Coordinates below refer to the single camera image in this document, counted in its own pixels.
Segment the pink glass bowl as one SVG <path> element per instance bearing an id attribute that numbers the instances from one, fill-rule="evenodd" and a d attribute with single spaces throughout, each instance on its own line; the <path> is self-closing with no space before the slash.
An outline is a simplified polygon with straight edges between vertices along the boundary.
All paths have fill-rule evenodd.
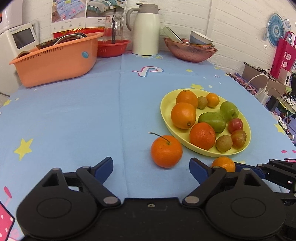
<path id="1" fill-rule="evenodd" d="M 208 60 L 218 51 L 216 48 L 204 48 L 189 43 L 174 42 L 170 38 L 164 38 L 164 42 L 176 58 L 192 63 Z"/>

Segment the tilted white dish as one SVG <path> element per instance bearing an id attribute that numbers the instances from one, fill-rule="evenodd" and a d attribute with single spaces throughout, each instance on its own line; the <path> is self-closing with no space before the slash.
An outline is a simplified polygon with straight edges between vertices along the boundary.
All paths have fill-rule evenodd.
<path id="1" fill-rule="evenodd" d="M 182 41 L 182 39 L 177 35 L 175 34 L 171 28 L 167 27 L 167 26 L 164 26 L 163 27 L 163 32 L 174 42 L 178 42 L 178 43 L 184 43 Z"/>

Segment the white power strip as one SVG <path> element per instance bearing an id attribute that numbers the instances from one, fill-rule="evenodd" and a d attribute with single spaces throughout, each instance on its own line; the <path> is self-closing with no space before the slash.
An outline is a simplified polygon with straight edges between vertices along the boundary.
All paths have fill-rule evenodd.
<path id="1" fill-rule="evenodd" d="M 258 93 L 254 96 L 262 105 L 266 105 L 266 102 L 269 98 L 266 91 L 262 88 L 258 90 Z"/>

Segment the brown kiwi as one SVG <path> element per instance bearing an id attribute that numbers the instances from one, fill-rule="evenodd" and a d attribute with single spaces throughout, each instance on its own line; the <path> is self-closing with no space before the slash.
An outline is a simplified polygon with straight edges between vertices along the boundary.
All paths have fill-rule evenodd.
<path id="1" fill-rule="evenodd" d="M 229 135 L 220 136 L 219 138 L 217 138 L 216 144 L 215 144 L 216 149 L 222 153 L 230 150 L 232 148 L 232 145 L 233 145 L 232 138 Z"/>
<path id="2" fill-rule="evenodd" d="M 208 100 L 206 97 L 204 96 L 198 97 L 198 106 L 197 106 L 198 109 L 204 109 L 205 107 L 207 107 L 207 105 L 208 105 Z"/>

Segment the red apple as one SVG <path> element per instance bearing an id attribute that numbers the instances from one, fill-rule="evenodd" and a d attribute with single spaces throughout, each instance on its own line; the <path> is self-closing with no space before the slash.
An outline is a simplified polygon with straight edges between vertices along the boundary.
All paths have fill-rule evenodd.
<path id="1" fill-rule="evenodd" d="M 229 121 L 227 125 L 229 133 L 233 133 L 236 130 L 243 130 L 243 122 L 240 118 L 234 118 Z"/>

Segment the white appliance with screen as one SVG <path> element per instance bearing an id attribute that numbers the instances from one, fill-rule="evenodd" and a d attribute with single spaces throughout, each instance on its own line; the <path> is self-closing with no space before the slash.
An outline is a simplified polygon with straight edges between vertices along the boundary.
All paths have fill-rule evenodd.
<path id="1" fill-rule="evenodd" d="M 10 61 L 39 43 L 38 21 L 11 28 L 1 34 L 1 93 L 11 95 L 21 85 L 16 68 L 9 64 Z"/>

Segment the pink gift bag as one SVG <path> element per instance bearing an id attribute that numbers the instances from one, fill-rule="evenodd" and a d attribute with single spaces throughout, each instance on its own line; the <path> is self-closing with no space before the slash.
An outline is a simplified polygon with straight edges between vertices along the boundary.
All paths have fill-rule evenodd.
<path id="1" fill-rule="evenodd" d="M 291 71 L 295 62 L 295 55 L 295 34 L 288 31 L 278 41 L 270 74 L 274 78 L 278 78 L 281 68 Z"/>

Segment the yellow-orange round orange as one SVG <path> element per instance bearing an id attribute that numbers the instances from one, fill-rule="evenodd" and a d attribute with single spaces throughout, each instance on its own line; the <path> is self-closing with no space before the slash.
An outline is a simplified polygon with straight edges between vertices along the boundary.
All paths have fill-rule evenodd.
<path id="1" fill-rule="evenodd" d="M 235 172 L 236 166 L 233 160 L 231 160 L 229 157 L 218 157 L 216 158 L 212 164 L 211 167 L 222 167 L 227 172 Z"/>

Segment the white thermos jug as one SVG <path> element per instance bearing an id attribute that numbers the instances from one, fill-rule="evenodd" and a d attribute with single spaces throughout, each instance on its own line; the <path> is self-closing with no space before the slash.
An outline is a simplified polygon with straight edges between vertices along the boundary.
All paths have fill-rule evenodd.
<path id="1" fill-rule="evenodd" d="M 132 53 L 152 56 L 159 52 L 160 19 L 156 4 L 138 3 L 125 15 L 126 26 L 132 31 Z"/>

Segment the stacked white-blue bowls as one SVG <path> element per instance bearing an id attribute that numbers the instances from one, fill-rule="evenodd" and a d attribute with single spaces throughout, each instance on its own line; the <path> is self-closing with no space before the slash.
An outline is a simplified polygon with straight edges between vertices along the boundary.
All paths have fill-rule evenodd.
<path id="1" fill-rule="evenodd" d="M 215 45 L 213 44 L 213 41 L 210 38 L 196 31 L 191 31 L 189 44 L 192 46 L 201 47 L 201 48 L 215 47 Z"/>

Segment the glass pitcher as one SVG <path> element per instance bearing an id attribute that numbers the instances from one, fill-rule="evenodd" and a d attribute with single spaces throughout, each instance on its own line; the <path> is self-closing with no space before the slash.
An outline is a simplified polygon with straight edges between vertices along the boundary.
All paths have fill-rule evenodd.
<path id="1" fill-rule="evenodd" d="M 123 39 L 122 13 L 109 13 L 105 18 L 103 41 L 106 44 L 115 44 Z"/>

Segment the orange on plate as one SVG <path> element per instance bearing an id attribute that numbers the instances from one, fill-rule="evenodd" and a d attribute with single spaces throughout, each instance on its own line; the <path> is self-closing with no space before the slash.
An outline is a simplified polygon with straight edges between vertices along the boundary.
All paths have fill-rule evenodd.
<path id="1" fill-rule="evenodd" d="M 176 97 L 176 104 L 177 103 L 189 103 L 191 104 L 194 108 L 198 107 L 198 98 L 196 94 L 190 90 L 182 90 Z"/>

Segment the green apple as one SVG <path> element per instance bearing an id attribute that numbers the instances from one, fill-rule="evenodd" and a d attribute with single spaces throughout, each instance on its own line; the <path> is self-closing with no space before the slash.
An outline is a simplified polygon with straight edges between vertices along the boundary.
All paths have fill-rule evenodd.
<path id="1" fill-rule="evenodd" d="M 239 115 L 239 110 L 236 105 L 232 102 L 225 101 L 220 106 L 220 112 L 222 116 L 225 118 L 226 122 L 237 118 Z"/>

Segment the blue round wall fan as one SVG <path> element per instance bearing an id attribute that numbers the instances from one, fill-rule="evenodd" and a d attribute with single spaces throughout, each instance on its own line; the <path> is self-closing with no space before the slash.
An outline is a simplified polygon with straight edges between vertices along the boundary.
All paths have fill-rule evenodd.
<path id="1" fill-rule="evenodd" d="M 267 23 L 265 38 L 269 41 L 269 43 L 277 47 L 278 42 L 285 35 L 285 30 L 283 27 L 283 20 L 278 14 L 273 14 Z"/>

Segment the orange plastic basket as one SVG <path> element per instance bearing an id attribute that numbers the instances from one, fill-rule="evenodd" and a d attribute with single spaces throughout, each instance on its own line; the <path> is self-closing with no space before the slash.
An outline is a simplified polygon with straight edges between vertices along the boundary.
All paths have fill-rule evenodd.
<path id="1" fill-rule="evenodd" d="M 34 87 L 79 77 L 89 72 L 97 60 L 98 39 L 103 33 L 89 33 L 86 38 L 59 43 L 10 61 L 21 83 Z"/>

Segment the green mango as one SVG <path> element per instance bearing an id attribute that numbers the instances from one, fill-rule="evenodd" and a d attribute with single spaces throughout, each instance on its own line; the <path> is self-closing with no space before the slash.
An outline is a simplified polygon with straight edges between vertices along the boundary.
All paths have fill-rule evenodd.
<path id="1" fill-rule="evenodd" d="M 198 122 L 209 124 L 216 133 L 222 133 L 226 128 L 225 118 L 217 112 L 207 112 L 199 115 Z"/>

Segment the orange with stem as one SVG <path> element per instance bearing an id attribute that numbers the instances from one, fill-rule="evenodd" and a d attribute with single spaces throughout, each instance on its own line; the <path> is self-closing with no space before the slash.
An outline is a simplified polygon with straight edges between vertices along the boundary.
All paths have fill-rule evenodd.
<path id="1" fill-rule="evenodd" d="M 154 163 L 166 169 L 174 167 L 183 155 L 181 143 L 170 135 L 161 136 L 153 132 L 149 134 L 157 136 L 151 146 L 151 157 Z"/>

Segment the blue patterned tablecloth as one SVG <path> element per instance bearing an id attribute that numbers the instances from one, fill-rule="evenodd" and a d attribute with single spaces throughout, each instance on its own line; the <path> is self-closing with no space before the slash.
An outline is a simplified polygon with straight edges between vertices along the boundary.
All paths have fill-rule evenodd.
<path id="1" fill-rule="evenodd" d="M 200 89 L 236 105 L 251 129 L 249 146 L 227 156 L 257 166 L 286 161 L 294 145 L 254 96 L 208 62 L 170 54 L 124 54 L 98 61 L 79 78 L 21 87 L 1 107 L 1 240 L 295 240 L 284 238 L 287 217 L 278 193 L 288 190 L 252 170 L 227 172 L 200 206 L 182 200 L 199 186 L 189 161 L 210 167 L 214 157 L 182 145 L 166 169 L 151 146 L 173 136 L 160 111 L 177 89 Z M 120 199 L 104 207 L 76 175 L 106 157 L 104 186 Z"/>

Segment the red plastic basket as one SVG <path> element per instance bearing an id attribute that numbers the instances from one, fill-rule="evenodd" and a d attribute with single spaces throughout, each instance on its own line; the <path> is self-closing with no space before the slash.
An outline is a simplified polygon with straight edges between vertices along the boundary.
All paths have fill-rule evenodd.
<path id="1" fill-rule="evenodd" d="M 125 53 L 130 40 L 98 41 L 97 57 L 117 57 Z"/>

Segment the large smooth orange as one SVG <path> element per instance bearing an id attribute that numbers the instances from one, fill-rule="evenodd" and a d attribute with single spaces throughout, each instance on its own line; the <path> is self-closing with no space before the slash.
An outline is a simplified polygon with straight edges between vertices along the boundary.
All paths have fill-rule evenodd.
<path id="1" fill-rule="evenodd" d="M 191 128 L 196 122 L 196 109 L 186 102 L 179 102 L 171 110 L 173 124 L 182 130 Z"/>

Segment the small mandarin orange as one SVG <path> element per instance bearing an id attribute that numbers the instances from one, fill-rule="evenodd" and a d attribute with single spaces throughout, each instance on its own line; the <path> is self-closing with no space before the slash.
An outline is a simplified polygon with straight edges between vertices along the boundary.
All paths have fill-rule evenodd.
<path id="1" fill-rule="evenodd" d="M 210 108 L 215 108 L 220 103 L 219 96 L 217 94 L 214 94 L 214 93 L 208 93 L 206 95 L 206 99 L 207 99 L 207 106 L 210 107 Z"/>

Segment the rough dark orange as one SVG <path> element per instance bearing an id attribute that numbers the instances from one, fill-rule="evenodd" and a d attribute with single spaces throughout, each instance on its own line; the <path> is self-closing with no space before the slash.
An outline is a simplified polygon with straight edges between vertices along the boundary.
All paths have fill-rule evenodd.
<path id="1" fill-rule="evenodd" d="M 196 147 L 209 150 L 216 142 L 216 133 L 208 123 L 196 123 L 190 130 L 189 140 Z"/>

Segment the yellow plastic plate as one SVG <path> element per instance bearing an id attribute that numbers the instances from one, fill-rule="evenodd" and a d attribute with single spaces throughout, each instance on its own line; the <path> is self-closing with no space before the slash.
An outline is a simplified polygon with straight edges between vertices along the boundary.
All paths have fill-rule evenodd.
<path id="1" fill-rule="evenodd" d="M 240 118 L 243 122 L 243 130 L 246 132 L 246 142 L 244 144 L 244 146 L 240 149 L 235 149 L 234 147 L 232 147 L 229 151 L 225 152 L 225 153 L 221 153 L 219 152 L 215 146 L 213 146 L 211 149 L 209 150 L 204 150 L 201 149 L 200 147 L 197 147 L 193 144 L 190 143 L 190 139 L 189 139 L 189 134 L 190 134 L 190 129 L 188 130 L 182 130 L 180 128 L 177 128 L 172 120 L 171 120 L 171 110 L 173 109 L 173 107 L 176 104 L 176 98 L 177 95 L 182 91 L 182 90 L 190 90 L 193 93 L 196 94 L 197 97 L 199 96 L 204 96 L 206 97 L 207 94 L 209 94 L 210 92 L 208 91 L 204 91 L 204 90 L 200 90 L 200 89 L 177 89 L 177 90 L 173 90 L 171 92 L 169 92 L 168 94 L 166 94 L 160 104 L 160 111 L 161 111 L 161 115 L 162 118 L 165 122 L 165 125 L 167 127 L 167 129 L 169 130 L 169 132 L 176 138 L 179 140 L 179 142 L 184 145 L 185 147 L 187 147 L 188 149 L 199 153 L 201 155 L 204 156 L 209 156 L 209 157 L 220 157 L 220 156 L 232 156 L 232 155 L 236 155 L 238 153 L 243 152 L 250 144 L 251 141 L 251 129 L 249 126 L 249 123 L 247 121 L 247 119 L 245 118 L 245 116 L 241 113 L 241 111 L 239 110 L 238 113 L 238 118 Z M 220 106 L 223 102 L 227 101 L 226 99 L 224 99 L 221 96 L 218 96 L 220 99 L 220 103 L 217 105 L 217 107 L 215 108 L 209 108 L 206 107 L 204 109 L 197 109 L 197 119 L 196 119 L 196 123 L 198 121 L 198 117 L 206 112 L 217 112 L 220 113 Z"/>

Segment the white water purifier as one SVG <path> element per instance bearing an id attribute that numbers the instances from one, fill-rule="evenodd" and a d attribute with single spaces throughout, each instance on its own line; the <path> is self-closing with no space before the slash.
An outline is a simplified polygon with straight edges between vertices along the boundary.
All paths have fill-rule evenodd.
<path id="1" fill-rule="evenodd" d="M 13 0 L 1 11 L 0 33 L 22 24 L 22 0 Z"/>

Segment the cardboard box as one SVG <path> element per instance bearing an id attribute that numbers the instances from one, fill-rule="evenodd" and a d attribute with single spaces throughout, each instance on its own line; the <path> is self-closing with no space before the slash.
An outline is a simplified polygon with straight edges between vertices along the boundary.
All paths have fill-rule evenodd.
<path id="1" fill-rule="evenodd" d="M 259 67 L 245 64 L 242 78 L 246 80 L 246 83 L 253 78 L 247 87 L 252 86 L 255 89 L 266 88 L 266 93 L 269 96 L 278 97 L 280 94 L 284 94 L 286 90 L 285 85 L 278 82 L 268 72 L 264 72 Z"/>

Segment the dark red-yellow plum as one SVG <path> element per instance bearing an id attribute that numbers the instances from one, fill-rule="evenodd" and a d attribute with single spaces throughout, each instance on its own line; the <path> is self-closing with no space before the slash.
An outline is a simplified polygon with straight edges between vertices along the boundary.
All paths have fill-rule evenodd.
<path id="1" fill-rule="evenodd" d="M 233 142 L 233 147 L 235 149 L 240 149 L 244 146 L 245 142 L 246 142 L 246 132 L 244 130 L 235 130 L 232 134 L 231 134 L 231 139 Z"/>

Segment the bedding poster calendar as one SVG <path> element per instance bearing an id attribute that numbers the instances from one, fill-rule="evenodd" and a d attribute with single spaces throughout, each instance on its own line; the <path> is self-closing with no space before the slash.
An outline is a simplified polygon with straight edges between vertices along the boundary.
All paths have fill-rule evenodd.
<path id="1" fill-rule="evenodd" d="M 77 32 L 102 32 L 106 16 L 123 15 L 126 4 L 116 0 L 53 0 L 51 33 L 56 38 Z"/>

